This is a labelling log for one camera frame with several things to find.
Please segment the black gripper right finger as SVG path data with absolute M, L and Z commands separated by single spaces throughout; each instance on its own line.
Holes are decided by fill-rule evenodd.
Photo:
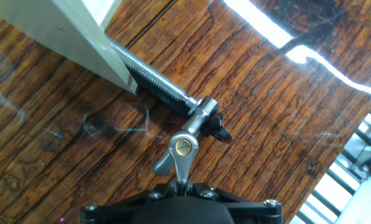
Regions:
M 223 205 L 234 223 L 282 224 L 282 204 L 274 199 L 251 202 L 205 183 L 188 182 L 186 196 Z

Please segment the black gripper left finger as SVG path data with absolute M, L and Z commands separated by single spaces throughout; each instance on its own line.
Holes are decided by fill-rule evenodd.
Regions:
M 138 208 L 177 195 L 178 184 L 176 182 L 157 184 L 150 190 L 145 190 L 112 205 L 94 203 L 84 206 L 80 213 L 80 223 L 130 223 Z

